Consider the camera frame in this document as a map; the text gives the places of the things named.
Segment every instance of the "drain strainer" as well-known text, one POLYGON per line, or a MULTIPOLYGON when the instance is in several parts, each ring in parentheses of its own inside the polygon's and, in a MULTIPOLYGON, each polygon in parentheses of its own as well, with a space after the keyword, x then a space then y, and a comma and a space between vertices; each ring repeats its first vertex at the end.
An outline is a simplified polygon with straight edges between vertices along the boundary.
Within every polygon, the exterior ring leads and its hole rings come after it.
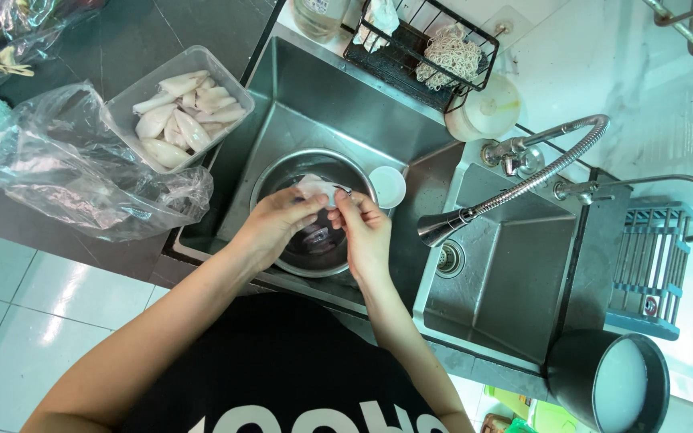
POLYGON ((464 267, 464 250, 454 241, 445 241, 435 273, 442 278, 456 277, 464 267))

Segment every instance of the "black pot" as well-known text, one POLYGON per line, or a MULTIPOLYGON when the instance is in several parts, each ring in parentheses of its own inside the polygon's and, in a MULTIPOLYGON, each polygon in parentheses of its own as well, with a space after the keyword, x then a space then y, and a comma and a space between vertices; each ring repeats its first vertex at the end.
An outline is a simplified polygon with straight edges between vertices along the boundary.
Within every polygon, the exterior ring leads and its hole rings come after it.
POLYGON ((643 335, 620 335, 607 330, 573 330, 563 334, 547 358, 550 392, 574 418, 601 433, 609 433, 602 431, 595 413, 595 378, 610 347, 622 340, 631 340, 640 349, 647 380, 643 409, 627 433, 657 433, 668 411, 670 379, 661 350, 643 335))

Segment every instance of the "clear plastic bag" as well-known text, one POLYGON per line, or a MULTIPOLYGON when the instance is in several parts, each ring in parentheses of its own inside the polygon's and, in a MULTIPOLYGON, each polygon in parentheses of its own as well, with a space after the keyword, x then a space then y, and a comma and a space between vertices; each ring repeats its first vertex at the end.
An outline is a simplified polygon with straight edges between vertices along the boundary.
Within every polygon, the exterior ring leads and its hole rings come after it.
POLYGON ((196 223, 209 208, 205 167, 159 174, 101 121, 89 83, 30 99, 0 122, 0 189, 93 237, 130 241, 196 223))
POLYGON ((52 59, 64 28, 98 13, 107 0, 0 0, 0 84, 24 65, 52 59))

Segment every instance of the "metal bowl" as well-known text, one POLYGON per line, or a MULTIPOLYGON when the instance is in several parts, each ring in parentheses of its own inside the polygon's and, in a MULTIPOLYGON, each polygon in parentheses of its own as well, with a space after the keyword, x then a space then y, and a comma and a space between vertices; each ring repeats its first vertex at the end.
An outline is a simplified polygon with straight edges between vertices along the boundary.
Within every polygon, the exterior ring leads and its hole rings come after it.
MULTIPOLYGON (((264 197, 295 185, 309 173, 349 186, 373 201, 377 199, 368 175, 354 161, 333 150, 305 148, 281 156, 266 167, 250 194, 250 211, 264 197)), ((274 263, 300 277, 322 278, 346 271, 346 236, 342 230, 333 230, 327 215, 324 209, 317 213, 317 221, 298 232, 274 263)))

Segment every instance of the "faucet spout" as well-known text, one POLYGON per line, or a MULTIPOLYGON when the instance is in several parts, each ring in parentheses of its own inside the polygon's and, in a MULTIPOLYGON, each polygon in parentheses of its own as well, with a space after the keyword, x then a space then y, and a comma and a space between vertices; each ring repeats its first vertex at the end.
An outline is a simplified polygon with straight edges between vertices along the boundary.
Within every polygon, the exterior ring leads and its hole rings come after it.
MULTIPOLYGON (((547 181, 590 150, 593 144, 601 139, 610 123, 611 120, 607 115, 589 115, 574 120, 573 122, 563 123, 563 125, 534 134, 533 136, 513 137, 496 145, 484 148, 482 152, 484 162, 486 162, 487 165, 496 166, 503 163, 505 159, 513 160, 514 158, 520 158, 520 154, 525 152, 528 146, 532 146, 543 140, 563 136, 577 129, 584 128, 585 126, 592 126, 592 130, 568 152, 565 152, 560 158, 553 161, 553 163, 509 190, 472 207, 441 213, 439 215, 426 215, 419 218, 417 231, 419 237, 421 237, 421 241, 430 247, 439 247, 452 233, 466 226, 479 215, 515 197, 521 196, 525 194, 525 192, 547 181)), ((503 166, 505 167, 505 173, 513 171, 512 168, 514 164, 512 161, 505 163, 503 166)))

